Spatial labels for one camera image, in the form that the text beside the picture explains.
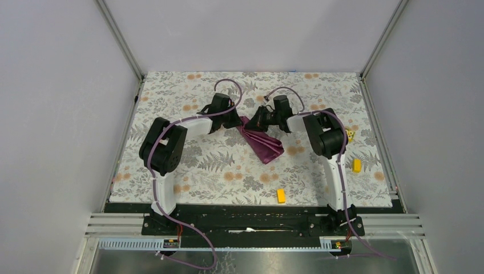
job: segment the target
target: white wall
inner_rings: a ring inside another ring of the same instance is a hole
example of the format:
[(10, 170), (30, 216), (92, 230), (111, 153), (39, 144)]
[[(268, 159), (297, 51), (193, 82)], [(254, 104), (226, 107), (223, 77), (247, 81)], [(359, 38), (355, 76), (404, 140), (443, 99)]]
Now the white wall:
[(109, 0), (142, 70), (361, 71), (399, 0)]
[(368, 79), (440, 273), (482, 272), (484, 2), (410, 1)]
[(94, 1), (0, 2), (0, 273), (68, 273), (136, 79)]

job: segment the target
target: table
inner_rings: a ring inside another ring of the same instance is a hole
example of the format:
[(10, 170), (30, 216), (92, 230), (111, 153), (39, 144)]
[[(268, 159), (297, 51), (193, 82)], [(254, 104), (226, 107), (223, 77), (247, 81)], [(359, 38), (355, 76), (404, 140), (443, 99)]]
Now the table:
[[(357, 207), (391, 207), (377, 141), (370, 126), (356, 73), (304, 72), (150, 72), (135, 111), (133, 123), (113, 178), (110, 202), (152, 202), (151, 175), (138, 157), (141, 143), (156, 117), (168, 120), (193, 116), (212, 100), (213, 85), (230, 78), (239, 83), (244, 98), (237, 112), (253, 117), (263, 96), (276, 87), (295, 89), (307, 110), (334, 109), (347, 128), (356, 134), (347, 145), (346, 174), (349, 194)], [(217, 92), (238, 98), (230, 82)], [(293, 112), (300, 102), (287, 94)], [(276, 190), (284, 189), (286, 203), (280, 206), (325, 206), (328, 202), (321, 156), (311, 149), (305, 132), (286, 134), (271, 126), (268, 135), (281, 140), (285, 152), (263, 165), (236, 128), (199, 136), (185, 143), (175, 170), (174, 193), (178, 203), (278, 205)], [(362, 171), (351, 170), (361, 159)]]

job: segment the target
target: aluminum frame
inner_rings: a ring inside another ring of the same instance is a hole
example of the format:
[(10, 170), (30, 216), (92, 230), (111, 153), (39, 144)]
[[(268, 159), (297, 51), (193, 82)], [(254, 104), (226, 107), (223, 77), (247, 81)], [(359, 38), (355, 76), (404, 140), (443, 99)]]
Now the aluminum frame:
[[(98, 249), (158, 250), (162, 239), (176, 236), (143, 236), (143, 213), (94, 213), (84, 236), (85, 247), (75, 273), (90, 273)], [(422, 221), (417, 214), (362, 214), (364, 239), (406, 239), (412, 247), (420, 273), (437, 273), (428, 250)], [(320, 237), (321, 248), (216, 248), (217, 251), (292, 251), (329, 252), (331, 240), (344, 237)], [(183, 248), (184, 251), (209, 251), (209, 248)]]
[(385, 27), (385, 30), (381, 34), (376, 47), (373, 49), (372, 54), (370, 55), (370, 58), (368, 59), (365, 67), (361, 71), (361, 77), (365, 79), (368, 74), (370, 73), (370, 70), (372, 69), (373, 64), (375, 63), (376, 59), (378, 58), (383, 46), (385, 45), (386, 41), (388, 40), (388, 37), (392, 33), (393, 29), (395, 28), (395, 25), (397, 24), (398, 20), (400, 19), (400, 16), (404, 12), (405, 8), (407, 7), (407, 4), (410, 2), (410, 0), (400, 0), (398, 3), (397, 7), (393, 11), (392, 17), (390, 17), (390, 20), (388, 21), (388, 24)]
[(131, 67), (131, 70), (138, 78), (138, 80), (143, 80), (144, 78), (143, 71), (140, 69), (138, 62), (136, 61), (135, 57), (133, 56), (133, 53), (130, 50), (130, 47), (126, 43), (126, 40), (124, 39), (123, 34), (119, 30), (118, 24), (116, 23), (116, 20), (114, 20), (114, 17), (112, 16), (111, 11), (106, 4), (106, 1), (95, 0), (95, 2), (99, 8), (99, 11), (101, 12), (104, 19), (106, 20), (106, 25), (111, 30), (112, 34), (114, 35), (114, 38), (116, 39), (116, 42), (118, 43), (121, 51), (123, 52), (124, 57), (126, 57), (126, 60), (128, 61), (128, 64)]
[(368, 111), (368, 117), (370, 118), (370, 125), (377, 139), (377, 147), (382, 160), (383, 171), (390, 183), (388, 185), (390, 196), (393, 193), (397, 194), (404, 208), (404, 212), (407, 213), (408, 209), (405, 203), (403, 193), (400, 188), (400, 181), (398, 180), (398, 176), (395, 172), (395, 167), (393, 165), (392, 158), (390, 156), (388, 145), (386, 144), (385, 137), (381, 130), (380, 120), (378, 119), (378, 115), (374, 110), (372, 96), (368, 91), (368, 87), (365, 83), (365, 79), (362, 79), (361, 77), (359, 77), (359, 83), (360, 83), (361, 95), (363, 95), (363, 100), (365, 101), (365, 104), (366, 104), (366, 110)]
[[(139, 96), (139, 94), (143, 91), (145, 81), (146, 81), (146, 79), (139, 81), (139, 85), (138, 85), (139, 88), (136, 91), (135, 96), (133, 96), (133, 100), (135, 100), (135, 98), (137, 96)], [(107, 187), (106, 187), (106, 190), (104, 191), (103, 199), (101, 200), (100, 205), (99, 205), (98, 210), (97, 210), (98, 212), (104, 211), (104, 205), (106, 204), (106, 202), (109, 199), (109, 196), (111, 195), (112, 178), (118, 172), (119, 161), (121, 161), (121, 156), (123, 156), (124, 147), (126, 145), (126, 142), (128, 141), (128, 134), (130, 133), (131, 124), (133, 123), (133, 120), (135, 119), (135, 111), (136, 111), (136, 108), (138, 107), (138, 103), (139, 103), (139, 100), (137, 100), (136, 102), (133, 101), (133, 104), (131, 105), (130, 115), (129, 115), (128, 121), (126, 121), (126, 124), (124, 125), (123, 139), (121, 140), (121, 143), (118, 147), (118, 152), (116, 154), (116, 158), (115, 158), (113, 167), (111, 169), (111, 173), (109, 174), (110, 177), (107, 180), (107, 182), (108, 182)]]

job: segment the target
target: purple cloth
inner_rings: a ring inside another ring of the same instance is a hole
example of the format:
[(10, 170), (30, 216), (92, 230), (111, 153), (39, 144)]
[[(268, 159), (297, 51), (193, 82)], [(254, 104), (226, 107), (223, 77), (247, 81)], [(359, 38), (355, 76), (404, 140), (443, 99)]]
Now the purple cloth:
[(270, 137), (265, 132), (246, 130), (245, 124), (249, 119), (245, 116), (241, 116), (240, 119), (243, 125), (238, 126), (237, 129), (264, 164), (270, 163), (284, 153), (281, 141)]

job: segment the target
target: yellow block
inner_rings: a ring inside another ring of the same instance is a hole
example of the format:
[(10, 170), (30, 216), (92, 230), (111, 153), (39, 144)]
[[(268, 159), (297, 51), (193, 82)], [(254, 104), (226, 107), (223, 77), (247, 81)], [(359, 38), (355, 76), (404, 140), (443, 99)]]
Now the yellow block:
[(277, 190), (277, 201), (282, 204), (286, 202), (286, 196), (284, 195), (284, 189)]
[(361, 160), (355, 159), (353, 160), (353, 172), (360, 173), (361, 171)]

